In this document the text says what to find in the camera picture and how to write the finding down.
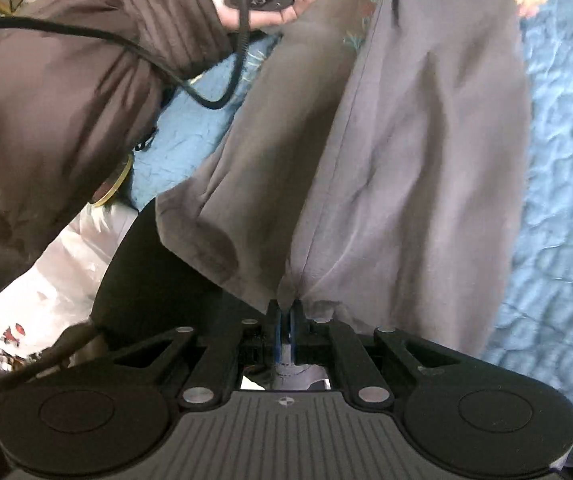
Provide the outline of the grey sweatshirt with print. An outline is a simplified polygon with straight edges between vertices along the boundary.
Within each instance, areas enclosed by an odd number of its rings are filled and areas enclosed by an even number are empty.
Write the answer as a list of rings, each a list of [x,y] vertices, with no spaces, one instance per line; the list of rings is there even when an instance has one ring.
[[[478,356],[517,236],[531,98],[515,0],[317,0],[217,150],[157,197],[232,296]]]

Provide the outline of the blue floral quilt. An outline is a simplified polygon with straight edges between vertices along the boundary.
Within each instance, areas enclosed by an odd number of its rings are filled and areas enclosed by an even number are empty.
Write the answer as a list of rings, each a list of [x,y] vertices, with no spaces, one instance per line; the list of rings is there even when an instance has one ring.
[[[573,0],[515,0],[515,8],[531,98],[529,145],[505,293],[481,353],[573,402]],[[202,112],[187,96],[169,103],[153,143],[136,157],[134,206],[155,206],[217,150],[281,37],[252,48],[229,110]]]

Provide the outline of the brown jacket sleeve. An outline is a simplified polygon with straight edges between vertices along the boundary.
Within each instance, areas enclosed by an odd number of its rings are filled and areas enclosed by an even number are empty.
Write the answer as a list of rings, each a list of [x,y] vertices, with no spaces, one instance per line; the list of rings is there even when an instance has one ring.
[[[113,32],[183,77],[232,50],[212,0],[37,0],[26,14]],[[0,292],[151,131],[165,86],[115,44],[0,30]]]

